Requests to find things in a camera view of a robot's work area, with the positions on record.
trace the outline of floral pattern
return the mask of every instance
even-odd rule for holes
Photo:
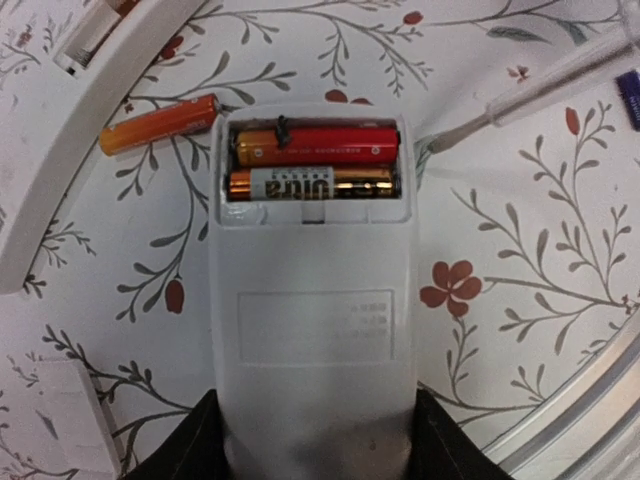
[[[21,76],[40,75],[90,4],[54,3],[0,0],[3,114],[29,100]],[[615,1],[218,3],[168,41],[112,121],[214,93],[227,110],[375,104],[426,125],[416,129],[420,385],[474,441],[508,432],[624,331],[640,308],[640,160],[611,85],[450,152],[426,148],[428,134],[615,24]],[[302,32],[313,32],[304,48]],[[203,261],[210,162],[207,135],[87,157],[24,290],[0,297],[5,477],[77,474],[51,456],[41,358],[80,360],[97,381],[123,472],[214,384]]]

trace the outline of red battery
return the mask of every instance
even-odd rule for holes
[[[241,167],[303,165],[391,165],[398,156],[392,127],[291,128],[282,146],[275,130],[238,133],[235,151]]]

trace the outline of battery label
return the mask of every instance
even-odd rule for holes
[[[334,197],[331,167],[260,168],[251,171],[254,200],[326,200]]]

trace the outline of orange battery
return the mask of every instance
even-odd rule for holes
[[[206,95],[117,123],[102,130],[100,148],[111,156],[161,138],[211,128],[216,103],[215,95]]]
[[[391,165],[398,156],[398,132],[391,127],[291,128],[282,146],[276,130],[239,132],[235,151],[241,167],[297,165]]]
[[[228,199],[329,200],[332,198],[396,198],[400,195],[393,168],[284,167],[254,168],[232,172]]]

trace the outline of gold battery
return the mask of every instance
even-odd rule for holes
[[[329,200],[397,198],[399,181],[389,167],[291,167],[254,168],[232,172],[228,199]]]

